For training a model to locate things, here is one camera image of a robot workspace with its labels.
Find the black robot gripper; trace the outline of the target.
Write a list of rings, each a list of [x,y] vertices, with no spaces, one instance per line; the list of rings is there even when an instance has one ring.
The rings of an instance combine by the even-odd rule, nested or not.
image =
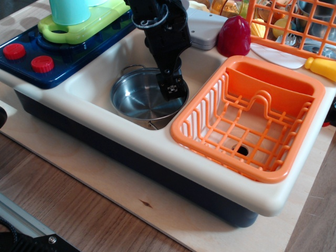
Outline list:
[[[161,73],[157,84],[166,101],[186,97],[180,55],[191,47],[187,11],[182,1],[125,1],[136,28],[144,31],[145,44]]]

